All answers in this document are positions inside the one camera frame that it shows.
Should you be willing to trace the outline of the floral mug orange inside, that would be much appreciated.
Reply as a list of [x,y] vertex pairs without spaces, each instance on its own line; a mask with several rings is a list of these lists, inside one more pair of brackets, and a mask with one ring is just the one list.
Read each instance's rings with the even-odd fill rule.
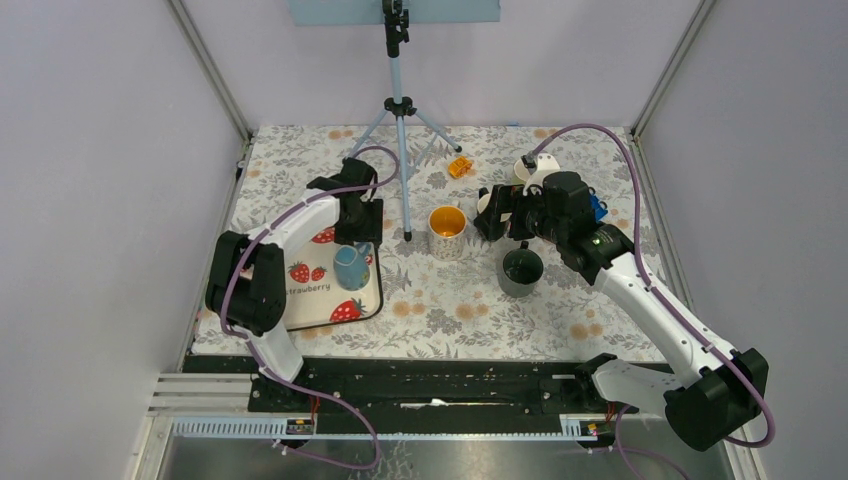
[[430,254],[441,261],[458,260],[464,251],[467,217],[455,206],[435,208],[428,218]]

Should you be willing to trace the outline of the blue mug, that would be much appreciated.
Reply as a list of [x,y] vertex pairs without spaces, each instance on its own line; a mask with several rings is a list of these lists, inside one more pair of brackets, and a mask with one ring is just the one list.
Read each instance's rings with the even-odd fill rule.
[[333,270],[336,282],[342,289],[358,291],[368,285],[371,274],[366,257],[371,250],[370,242],[338,247],[333,257]]

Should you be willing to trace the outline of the grey mug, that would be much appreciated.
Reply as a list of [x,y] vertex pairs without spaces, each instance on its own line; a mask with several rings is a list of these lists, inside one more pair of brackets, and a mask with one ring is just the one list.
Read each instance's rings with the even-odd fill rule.
[[507,252],[497,264],[497,280],[501,291],[511,298],[531,295],[544,273],[541,257],[524,240]]

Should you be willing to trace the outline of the black mug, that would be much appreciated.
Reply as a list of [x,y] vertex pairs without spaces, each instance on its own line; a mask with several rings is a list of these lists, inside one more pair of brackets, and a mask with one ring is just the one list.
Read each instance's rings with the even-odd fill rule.
[[481,188],[478,192],[479,198],[476,204],[476,211],[479,216],[490,215],[497,210],[492,194],[487,188]]

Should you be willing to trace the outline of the yellow mug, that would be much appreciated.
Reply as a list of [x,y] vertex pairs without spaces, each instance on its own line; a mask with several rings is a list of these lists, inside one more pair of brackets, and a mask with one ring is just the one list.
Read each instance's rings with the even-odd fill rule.
[[553,155],[542,152],[517,160],[513,165],[513,178],[525,189],[532,186],[542,187],[547,177],[560,170],[558,160]]

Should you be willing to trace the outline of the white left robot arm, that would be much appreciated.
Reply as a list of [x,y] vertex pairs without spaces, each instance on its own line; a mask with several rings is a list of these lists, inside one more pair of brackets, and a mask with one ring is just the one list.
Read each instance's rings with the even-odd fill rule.
[[286,263],[316,235],[334,228],[341,243],[381,240],[383,202],[376,170],[348,157],[339,173],[318,177],[272,222],[249,233],[227,230],[215,244],[204,304],[224,333],[242,339],[259,371],[275,380],[272,398],[288,411],[309,401],[310,385],[298,374],[304,358],[283,325]]

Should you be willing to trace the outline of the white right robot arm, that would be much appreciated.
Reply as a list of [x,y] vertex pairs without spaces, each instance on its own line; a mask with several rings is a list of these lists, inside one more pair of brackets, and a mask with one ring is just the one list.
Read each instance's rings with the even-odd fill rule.
[[554,245],[566,267],[629,315],[671,369],[662,374],[598,355],[573,386],[579,407],[597,412],[616,402],[660,416],[696,451],[730,441],[765,411],[767,360],[754,348],[738,350],[675,298],[640,261],[633,241],[597,218],[593,193],[570,171],[529,187],[496,184],[480,189],[473,224],[487,241]]

